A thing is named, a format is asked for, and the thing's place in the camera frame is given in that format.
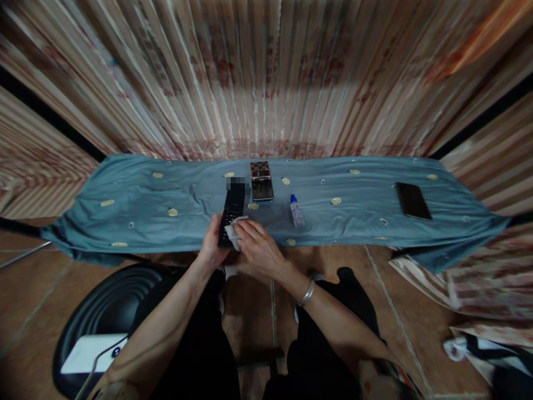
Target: spray bottle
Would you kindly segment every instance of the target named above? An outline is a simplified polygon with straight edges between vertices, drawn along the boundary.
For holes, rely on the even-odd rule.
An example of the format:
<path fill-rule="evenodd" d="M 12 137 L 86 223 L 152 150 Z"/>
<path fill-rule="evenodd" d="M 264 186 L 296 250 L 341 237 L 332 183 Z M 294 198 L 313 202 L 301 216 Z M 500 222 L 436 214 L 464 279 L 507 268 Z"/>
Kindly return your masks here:
<path fill-rule="evenodd" d="M 296 227 L 305 226 L 304 216 L 301 213 L 300 206 L 298 205 L 298 200 L 293 194 L 290 195 L 290 210 L 293 214 L 294 225 Z"/>

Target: person's right hand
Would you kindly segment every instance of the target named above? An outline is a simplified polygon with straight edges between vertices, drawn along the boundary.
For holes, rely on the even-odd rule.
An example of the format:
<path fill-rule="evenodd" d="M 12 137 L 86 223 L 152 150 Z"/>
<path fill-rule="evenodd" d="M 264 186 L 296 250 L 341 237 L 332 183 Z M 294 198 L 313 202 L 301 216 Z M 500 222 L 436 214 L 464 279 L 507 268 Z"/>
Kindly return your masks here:
<path fill-rule="evenodd" d="M 287 264 L 287 260 L 263 225 L 244 219 L 237 221 L 234 228 L 240 237 L 240 249 L 248 262 L 260 273 L 275 278 Z"/>

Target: blue fabric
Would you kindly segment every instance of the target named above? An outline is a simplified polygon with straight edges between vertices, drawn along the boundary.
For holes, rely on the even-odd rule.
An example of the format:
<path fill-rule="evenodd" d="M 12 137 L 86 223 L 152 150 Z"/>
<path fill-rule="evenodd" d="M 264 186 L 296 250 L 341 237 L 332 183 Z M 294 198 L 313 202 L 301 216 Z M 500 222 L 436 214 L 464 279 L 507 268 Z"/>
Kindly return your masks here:
<path fill-rule="evenodd" d="M 258 160 L 181 162 L 134 154 L 110 156 L 87 181 L 75 205 L 53 225 L 42 228 L 42 237 L 76 251 L 78 258 L 83 258 L 83 252 L 198 250 L 211 213 L 220 213 L 224 207 L 225 175 L 250 182 L 252 161 Z M 436 273 L 492 239 L 510 221 L 490 212 L 433 159 L 268 161 L 274 200 L 258 203 L 258 209 L 245 206 L 244 213 L 263 224 L 281 246 L 292 239 L 296 246 L 422 247 L 413 258 Z M 396 182 L 421 188 L 433 221 L 403 214 Z M 291 221 L 291 194 L 298 198 L 305 227 L 296 228 Z M 334 198 L 340 198 L 341 203 L 333 204 Z M 105 201 L 114 203 L 103 206 Z M 171 209 L 177 216 L 169 215 Z M 127 247 L 113 243 L 126 243 Z M 91 261 L 90 254 L 85 261 Z"/>

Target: bangle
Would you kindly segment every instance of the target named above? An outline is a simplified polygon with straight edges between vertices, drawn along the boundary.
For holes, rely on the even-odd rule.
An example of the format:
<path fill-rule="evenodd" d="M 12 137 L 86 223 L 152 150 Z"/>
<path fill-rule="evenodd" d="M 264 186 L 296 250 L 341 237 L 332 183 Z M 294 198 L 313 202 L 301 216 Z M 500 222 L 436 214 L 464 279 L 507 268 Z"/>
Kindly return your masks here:
<path fill-rule="evenodd" d="M 309 289 L 307 289 L 307 293 L 304 295 L 303 299 L 298 303 L 300 307 L 303 307 L 307 304 L 311 296 L 313 295 L 313 291 L 315 290 L 315 281 L 311 280 L 311 284 L 309 284 Z"/>

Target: person's left hand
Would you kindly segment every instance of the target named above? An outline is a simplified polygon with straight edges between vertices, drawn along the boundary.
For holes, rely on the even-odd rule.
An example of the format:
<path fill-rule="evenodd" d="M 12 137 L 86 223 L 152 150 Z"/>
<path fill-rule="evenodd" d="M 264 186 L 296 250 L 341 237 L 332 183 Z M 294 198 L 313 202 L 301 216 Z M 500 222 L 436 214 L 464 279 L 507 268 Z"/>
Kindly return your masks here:
<path fill-rule="evenodd" d="M 229 248 L 218 247 L 218 230 L 221 220 L 222 214 L 211 216 L 211 223 L 207 228 L 200 253 L 198 253 L 198 260 L 208 264 L 213 269 L 216 269 L 225 260 L 230 250 Z"/>

